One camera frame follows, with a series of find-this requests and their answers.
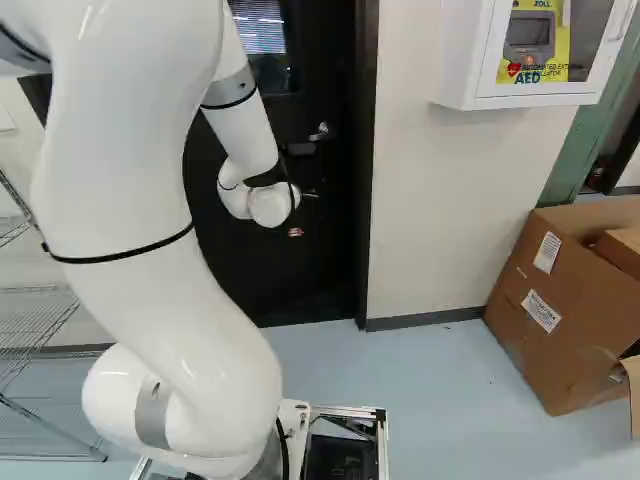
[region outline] baseboard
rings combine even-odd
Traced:
[[[368,318],[367,332],[395,330],[397,328],[422,327],[439,323],[464,322],[482,318],[485,307],[458,308],[440,312],[416,313],[397,317]]]
[[[611,190],[611,193],[609,195],[612,195],[614,197],[620,195],[640,195],[640,187],[616,187]]]

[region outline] red heart logo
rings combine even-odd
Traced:
[[[510,63],[509,65],[507,65],[507,73],[509,73],[510,77],[515,77],[518,72],[520,72],[520,70],[522,69],[522,64],[521,63]]]

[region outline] green door frame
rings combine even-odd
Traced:
[[[578,109],[538,207],[573,203],[598,158],[618,109],[640,66],[640,9],[625,36],[602,99]]]

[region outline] white cabinet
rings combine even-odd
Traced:
[[[638,0],[442,0],[434,103],[594,104]]]

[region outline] aed sign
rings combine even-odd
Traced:
[[[497,84],[567,82],[570,27],[565,0],[515,0],[498,68]]]

